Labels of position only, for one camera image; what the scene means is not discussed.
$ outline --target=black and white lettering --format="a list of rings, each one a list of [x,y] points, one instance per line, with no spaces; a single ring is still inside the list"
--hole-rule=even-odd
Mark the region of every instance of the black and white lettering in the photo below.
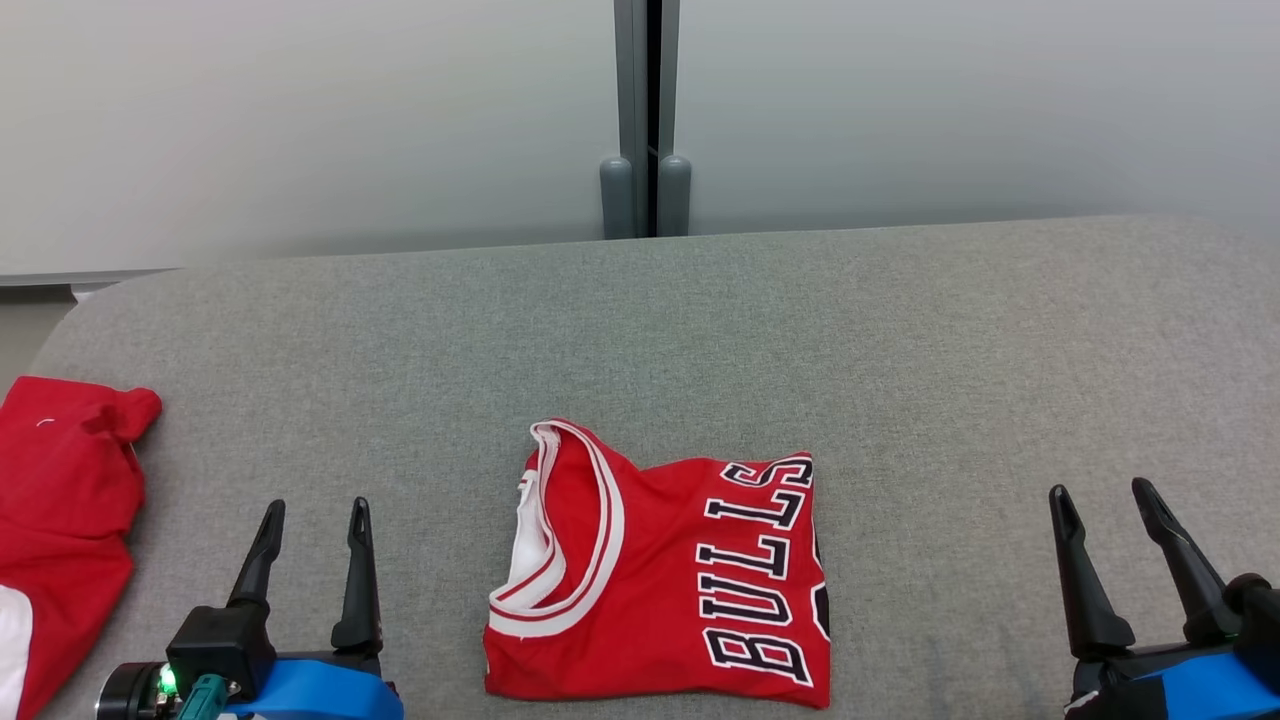
[[[721,470],[721,477],[731,483],[753,488],[762,488],[774,479],[780,479],[780,482],[788,486],[810,487],[813,486],[813,459],[804,456],[783,457],[782,460],[771,462],[760,473],[740,462],[730,462]]]
[[[768,480],[765,480],[764,473],[756,475],[755,470],[748,468],[746,465],[740,465],[737,462],[730,462],[728,465],[724,465],[724,469],[721,470],[721,477],[731,483],[737,483],[740,486],[748,486],[753,488],[764,487],[769,484]]]
[[[771,480],[778,478],[778,482],[785,486],[812,487],[813,459],[787,457],[786,460],[778,460],[773,465],[769,465],[764,474],[769,475]]]
[[[791,541],[773,536],[760,536],[759,539],[755,541],[755,544],[760,547],[760,550],[768,551],[768,556],[756,557],[754,555],[742,555],[741,552],[731,552],[728,550],[721,550],[714,544],[700,542],[698,543],[694,559],[703,565],[722,562],[724,565],[750,568],[751,570],[764,573],[774,580],[787,579],[787,564],[791,559]]]
[[[818,625],[822,637],[827,638],[827,642],[831,642],[831,612],[827,609],[827,583],[815,585],[810,591],[810,594],[813,600],[813,624]]]
[[[712,665],[717,667],[744,667],[758,673],[773,673],[791,678],[806,688],[813,687],[804,651],[791,641],[773,635],[749,635],[719,628],[705,628],[703,639],[707,641]]]
[[[712,497],[707,500],[707,510],[703,511],[703,515],[707,515],[708,518],[742,518],[744,520],[768,523],[780,530],[790,530],[791,525],[796,521],[796,516],[800,515],[800,506],[804,505],[804,495],[786,489],[776,489],[773,491],[772,501],[774,505],[781,506],[781,509],[763,510],[759,507],[735,505],[718,497]]]
[[[699,573],[698,592],[710,594],[699,598],[698,614],[703,618],[736,618],[764,625],[791,624],[787,598],[778,591],[718,578],[710,573]],[[744,598],[754,605],[728,602],[722,600],[724,596]]]

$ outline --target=gray fabric surface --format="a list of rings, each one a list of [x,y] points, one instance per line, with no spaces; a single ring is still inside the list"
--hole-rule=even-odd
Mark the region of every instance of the gray fabric surface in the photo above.
[[[115,620],[46,717],[221,601],[268,501],[282,650],[326,646],[369,497],[384,666],[410,717],[805,717],[676,696],[486,697],[527,425],[639,465],[817,464],[841,717],[1060,717],[1048,488],[1066,483],[1139,642],[1181,611],[1129,479],[1228,578],[1280,575],[1280,252],[1215,225],[1087,218],[303,259],[100,292],[35,370],[165,401]]]

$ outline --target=jersey neckline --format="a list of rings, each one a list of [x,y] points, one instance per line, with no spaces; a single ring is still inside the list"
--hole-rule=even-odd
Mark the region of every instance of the jersey neckline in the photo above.
[[[503,634],[525,638],[562,633],[586,616],[604,592],[617,565],[626,520],[613,469],[588,432],[564,420],[534,423],[529,432],[538,441],[538,462],[536,468],[525,474],[520,507],[516,511],[511,577],[504,585],[489,594],[489,626]],[[600,524],[590,564],[579,585],[567,598],[535,607],[564,578],[564,553],[545,510],[547,486],[552,482],[564,433],[581,442],[591,460],[600,496]]]

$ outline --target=red shirt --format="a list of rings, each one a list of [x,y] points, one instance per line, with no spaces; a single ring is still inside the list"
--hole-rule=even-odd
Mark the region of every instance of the red shirt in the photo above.
[[[531,432],[511,574],[489,596],[485,689],[829,705],[809,454],[639,470],[572,423]]]

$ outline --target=green led light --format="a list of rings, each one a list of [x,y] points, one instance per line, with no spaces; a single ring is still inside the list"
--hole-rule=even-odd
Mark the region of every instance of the green led light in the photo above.
[[[160,667],[160,679],[156,680],[156,689],[164,694],[178,694],[178,678],[173,675],[173,667],[165,662],[164,667]]]

